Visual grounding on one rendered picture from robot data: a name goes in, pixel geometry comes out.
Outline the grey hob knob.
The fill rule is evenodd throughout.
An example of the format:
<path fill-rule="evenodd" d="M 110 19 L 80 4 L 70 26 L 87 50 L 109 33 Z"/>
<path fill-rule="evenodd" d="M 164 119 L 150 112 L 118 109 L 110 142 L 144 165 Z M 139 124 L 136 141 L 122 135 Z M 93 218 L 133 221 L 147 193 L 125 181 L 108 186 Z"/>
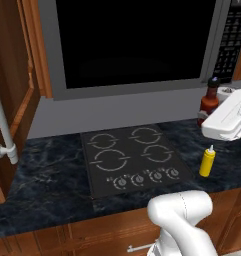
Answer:
<path fill-rule="evenodd" d="M 113 181 L 113 184 L 117 189 L 122 190 L 125 189 L 125 185 L 127 184 L 127 182 L 124 178 L 119 177 Z"/>
<path fill-rule="evenodd" d="M 137 175 L 133 175 L 131 177 L 131 182 L 135 185 L 135 186 L 143 186 L 144 184 L 144 178 L 142 176 L 140 176 L 139 174 Z"/>
<path fill-rule="evenodd" d="M 179 172 L 175 168 L 169 168 L 167 170 L 167 176 L 171 179 L 178 179 L 179 178 Z"/>
<path fill-rule="evenodd" d="M 154 171 L 150 174 L 150 178 L 153 182 L 161 182 L 162 181 L 162 174 L 158 171 Z"/>

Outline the wooden drawer front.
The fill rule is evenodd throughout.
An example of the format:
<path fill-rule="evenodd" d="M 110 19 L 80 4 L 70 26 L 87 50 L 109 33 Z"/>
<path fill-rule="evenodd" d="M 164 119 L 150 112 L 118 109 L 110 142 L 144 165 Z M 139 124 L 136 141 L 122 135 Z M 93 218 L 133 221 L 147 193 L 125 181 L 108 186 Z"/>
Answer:
<path fill-rule="evenodd" d="M 131 253 L 127 249 L 152 244 L 159 236 L 145 208 L 68 224 L 67 228 L 76 256 L 146 256 L 147 249 Z"/>

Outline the grey microwave oven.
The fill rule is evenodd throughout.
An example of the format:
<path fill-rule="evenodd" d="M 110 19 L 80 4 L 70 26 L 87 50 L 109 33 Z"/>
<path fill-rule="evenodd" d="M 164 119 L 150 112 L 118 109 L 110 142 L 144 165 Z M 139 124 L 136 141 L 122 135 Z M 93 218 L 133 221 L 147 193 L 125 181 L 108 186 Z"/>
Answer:
<path fill-rule="evenodd" d="M 56 100 L 232 81 L 241 0 L 38 0 Z"/>

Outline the wooden base cabinet front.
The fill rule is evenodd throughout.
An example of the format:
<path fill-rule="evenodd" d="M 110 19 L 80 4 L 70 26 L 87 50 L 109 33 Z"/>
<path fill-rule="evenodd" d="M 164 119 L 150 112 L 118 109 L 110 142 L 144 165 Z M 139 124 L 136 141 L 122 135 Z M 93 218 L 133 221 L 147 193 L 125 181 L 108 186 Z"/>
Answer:
<path fill-rule="evenodd" d="M 0 256 L 70 256 L 61 226 L 0 238 Z"/>

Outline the red hot sauce bottle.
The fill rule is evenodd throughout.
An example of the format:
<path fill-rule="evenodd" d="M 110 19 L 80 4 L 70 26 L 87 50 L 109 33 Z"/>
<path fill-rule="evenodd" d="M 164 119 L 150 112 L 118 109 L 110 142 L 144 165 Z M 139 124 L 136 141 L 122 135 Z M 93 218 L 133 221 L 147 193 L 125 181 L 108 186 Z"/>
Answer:
<path fill-rule="evenodd" d="M 219 86 L 220 79 L 218 77 L 211 77 L 208 80 L 206 95 L 201 98 L 197 119 L 198 126 L 201 126 L 209 115 L 218 107 L 219 99 L 217 97 L 217 90 Z"/>

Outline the yellow mustard bottle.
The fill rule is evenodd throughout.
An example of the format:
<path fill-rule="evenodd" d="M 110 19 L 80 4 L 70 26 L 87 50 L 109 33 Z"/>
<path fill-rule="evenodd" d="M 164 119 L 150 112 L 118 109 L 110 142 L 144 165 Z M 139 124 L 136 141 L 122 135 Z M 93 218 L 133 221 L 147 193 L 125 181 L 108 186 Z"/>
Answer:
<path fill-rule="evenodd" d="M 202 177 L 208 177 L 210 175 L 215 156 L 216 156 L 216 152 L 214 150 L 213 145 L 211 145 L 208 149 L 204 151 L 200 169 L 199 169 L 199 174 Z"/>

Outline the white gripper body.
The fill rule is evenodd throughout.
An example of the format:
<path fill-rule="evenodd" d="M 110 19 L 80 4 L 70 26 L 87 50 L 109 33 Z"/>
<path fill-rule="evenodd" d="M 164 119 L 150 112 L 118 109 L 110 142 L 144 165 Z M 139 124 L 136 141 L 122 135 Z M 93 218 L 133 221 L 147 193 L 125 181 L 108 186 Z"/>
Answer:
<path fill-rule="evenodd" d="M 241 138 L 241 89 L 235 90 L 201 125 L 211 139 L 234 141 Z"/>

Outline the wooden base cabinet door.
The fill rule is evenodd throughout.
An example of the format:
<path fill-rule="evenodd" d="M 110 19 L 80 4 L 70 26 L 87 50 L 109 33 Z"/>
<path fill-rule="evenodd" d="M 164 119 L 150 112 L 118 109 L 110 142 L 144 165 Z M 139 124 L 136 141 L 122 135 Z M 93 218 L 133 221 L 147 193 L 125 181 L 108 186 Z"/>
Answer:
<path fill-rule="evenodd" d="M 241 250 L 241 188 L 211 193 L 213 212 L 204 229 L 219 255 Z"/>

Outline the black hob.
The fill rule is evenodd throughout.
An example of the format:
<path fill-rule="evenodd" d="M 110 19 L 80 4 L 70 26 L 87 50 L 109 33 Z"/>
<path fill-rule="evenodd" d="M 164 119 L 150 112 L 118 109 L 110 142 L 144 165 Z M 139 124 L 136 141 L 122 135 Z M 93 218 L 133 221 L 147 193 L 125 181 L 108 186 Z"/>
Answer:
<path fill-rule="evenodd" d="M 189 181 L 194 174 L 156 124 L 87 132 L 81 135 L 91 196 L 101 198 L 154 187 L 166 187 Z M 175 168 L 178 179 L 167 176 Z M 153 182 L 150 174 L 158 171 L 161 182 Z M 131 182 L 133 175 L 144 178 L 143 186 Z M 125 189 L 117 189 L 113 181 L 122 177 Z"/>

